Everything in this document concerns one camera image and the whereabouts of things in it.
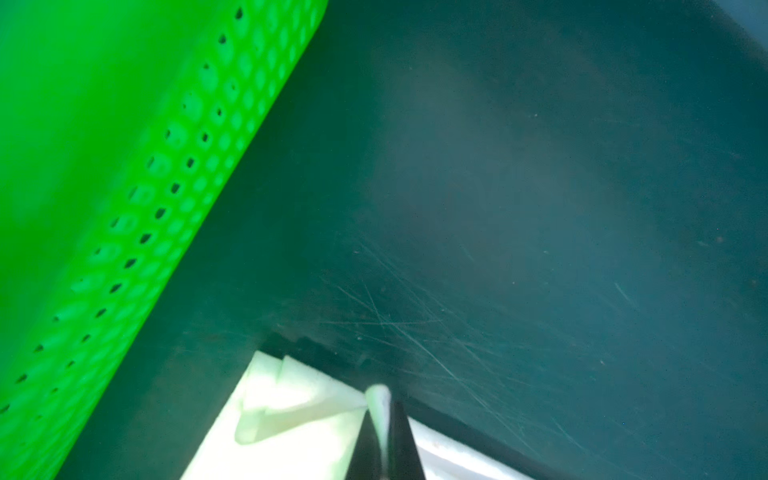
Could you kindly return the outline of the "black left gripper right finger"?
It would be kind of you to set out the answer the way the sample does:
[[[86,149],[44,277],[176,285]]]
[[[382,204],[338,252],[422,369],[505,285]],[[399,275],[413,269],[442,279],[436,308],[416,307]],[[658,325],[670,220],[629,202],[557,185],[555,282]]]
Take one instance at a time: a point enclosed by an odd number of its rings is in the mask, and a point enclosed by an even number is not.
[[[426,479],[410,427],[409,417],[400,401],[394,401],[390,407],[386,455],[386,475],[388,479]]]

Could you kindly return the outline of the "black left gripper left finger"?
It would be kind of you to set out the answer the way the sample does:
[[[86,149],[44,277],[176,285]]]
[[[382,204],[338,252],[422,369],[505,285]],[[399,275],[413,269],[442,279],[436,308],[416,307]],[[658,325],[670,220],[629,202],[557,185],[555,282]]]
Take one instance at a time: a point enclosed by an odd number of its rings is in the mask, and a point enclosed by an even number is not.
[[[381,478],[382,460],[379,439],[371,413],[367,411],[363,417],[344,479],[380,480]]]

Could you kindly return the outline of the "white printed t shirt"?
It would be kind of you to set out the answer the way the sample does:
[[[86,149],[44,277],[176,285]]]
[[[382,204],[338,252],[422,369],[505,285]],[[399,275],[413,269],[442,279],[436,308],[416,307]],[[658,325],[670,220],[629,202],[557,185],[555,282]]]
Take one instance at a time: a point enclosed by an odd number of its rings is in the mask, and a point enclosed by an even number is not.
[[[342,479],[380,401],[289,356],[256,352],[185,479]]]

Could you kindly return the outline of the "green plastic perforated basket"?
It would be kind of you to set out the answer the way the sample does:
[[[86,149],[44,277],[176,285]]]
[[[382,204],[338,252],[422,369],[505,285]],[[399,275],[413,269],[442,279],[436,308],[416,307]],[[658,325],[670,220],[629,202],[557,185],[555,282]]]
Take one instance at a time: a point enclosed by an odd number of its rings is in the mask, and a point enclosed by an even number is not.
[[[1,5],[1,475],[52,479],[326,11]]]

